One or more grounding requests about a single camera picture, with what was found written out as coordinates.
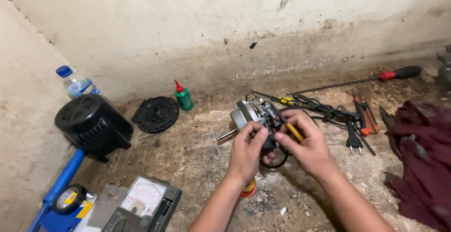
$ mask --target bottle label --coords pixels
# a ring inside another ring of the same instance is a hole
[[[82,93],[82,95],[98,94],[100,93],[100,91],[96,88],[93,82],[89,80],[89,85],[87,85],[84,89],[80,90],[80,93]]]

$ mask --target red nozzle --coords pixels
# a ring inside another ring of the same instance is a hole
[[[183,92],[183,87],[179,84],[179,82],[177,80],[175,80],[175,85],[177,85],[177,92],[178,93],[182,93]]]

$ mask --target blue tool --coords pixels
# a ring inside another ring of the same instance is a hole
[[[80,164],[82,163],[83,158],[85,157],[85,152],[81,149],[77,149],[74,156],[72,156],[71,160],[67,163],[64,170],[59,175],[58,179],[56,179],[52,188],[49,192],[42,198],[42,207],[37,213],[36,218],[31,223],[30,228],[27,232],[38,232],[41,228],[41,221],[51,210],[53,202],[58,197],[59,193],[64,190],[67,185],[69,185],[70,181],[74,177],[77,172]]]

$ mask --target plastic water bottle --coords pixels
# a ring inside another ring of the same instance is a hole
[[[63,78],[63,85],[72,99],[86,94],[101,94],[90,79],[74,73],[68,66],[59,67],[56,73]]]

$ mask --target concrete floor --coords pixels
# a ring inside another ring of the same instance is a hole
[[[91,163],[83,166],[75,181],[85,182],[88,189],[100,193],[105,184],[116,184],[127,176],[123,186],[130,186],[138,175],[160,178],[183,190],[183,196],[169,223],[167,232],[186,231],[197,217],[211,193],[221,182],[229,160],[231,140],[219,143],[217,153],[213,133],[218,136],[230,130],[229,112],[235,102],[256,89],[265,93],[284,94],[302,88],[336,83],[349,77],[368,76],[377,69],[348,73],[331,73],[321,77],[291,77],[290,79],[260,79],[247,84],[214,87],[209,91],[192,92],[195,103],[189,112],[180,112],[176,124],[169,130],[148,135],[135,127],[132,148],[117,150],[112,162]],[[319,122],[324,130],[330,152],[341,171],[375,208],[399,231],[433,231],[397,214],[397,200],[383,185],[384,172],[402,175],[402,163],[392,154],[386,130],[378,113],[382,105],[393,113],[403,101],[412,99],[442,105],[437,87],[425,84],[421,78],[394,80],[386,83],[367,82],[306,93],[321,102],[336,107],[345,105],[354,111],[351,88],[357,88],[370,102],[381,128],[378,135],[367,137],[377,156],[367,149],[362,155],[351,155],[346,146],[347,132],[330,124]],[[132,117],[142,99],[120,106],[128,119]],[[289,158],[279,169],[265,169],[257,173],[257,191],[248,199],[240,199],[232,215],[227,231],[247,232],[316,232],[342,231],[326,196],[319,185]],[[286,207],[287,212],[280,211]]]

